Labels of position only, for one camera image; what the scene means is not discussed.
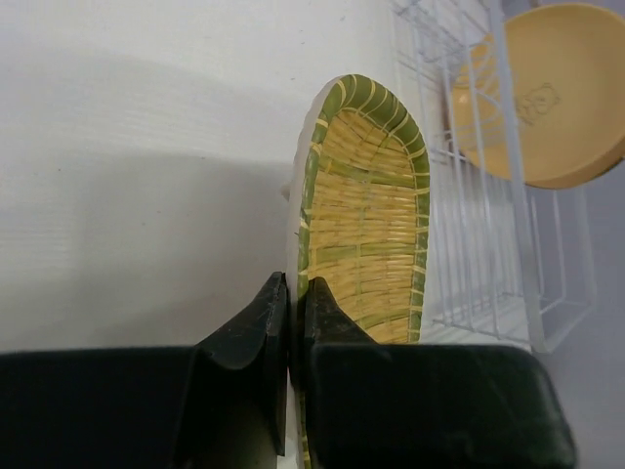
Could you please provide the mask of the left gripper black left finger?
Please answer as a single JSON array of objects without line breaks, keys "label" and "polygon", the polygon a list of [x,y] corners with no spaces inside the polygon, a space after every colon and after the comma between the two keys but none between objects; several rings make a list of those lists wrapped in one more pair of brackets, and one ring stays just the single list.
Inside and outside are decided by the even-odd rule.
[{"label": "left gripper black left finger", "polygon": [[270,275],[193,346],[5,353],[5,468],[273,468],[285,452],[288,289]]}]

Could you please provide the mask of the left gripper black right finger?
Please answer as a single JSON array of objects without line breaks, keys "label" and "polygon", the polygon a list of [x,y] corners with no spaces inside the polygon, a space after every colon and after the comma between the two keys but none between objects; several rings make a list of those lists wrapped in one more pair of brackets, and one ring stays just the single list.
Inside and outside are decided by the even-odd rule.
[{"label": "left gripper black right finger", "polygon": [[379,344],[327,282],[293,309],[310,468],[573,468],[574,437],[546,369],[498,345]]}]

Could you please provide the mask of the green yellow woven-pattern plate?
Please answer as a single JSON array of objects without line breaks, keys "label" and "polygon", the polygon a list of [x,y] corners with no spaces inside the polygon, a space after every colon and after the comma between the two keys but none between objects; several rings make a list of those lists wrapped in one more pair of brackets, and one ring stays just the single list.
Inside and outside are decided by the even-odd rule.
[{"label": "green yellow woven-pattern plate", "polygon": [[360,74],[314,98],[289,187],[289,371],[302,468],[398,468],[431,441],[410,385],[420,345],[430,223],[423,133]]}]

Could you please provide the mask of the round yellow plate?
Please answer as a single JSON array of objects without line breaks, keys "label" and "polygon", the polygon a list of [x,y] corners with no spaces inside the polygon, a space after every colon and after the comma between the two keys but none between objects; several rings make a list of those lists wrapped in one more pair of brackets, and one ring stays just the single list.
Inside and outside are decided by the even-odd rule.
[{"label": "round yellow plate", "polygon": [[[541,189],[589,182],[624,157],[624,19],[586,3],[542,6],[505,23],[524,178]],[[451,90],[460,152],[509,179],[494,40],[471,52]]]}]

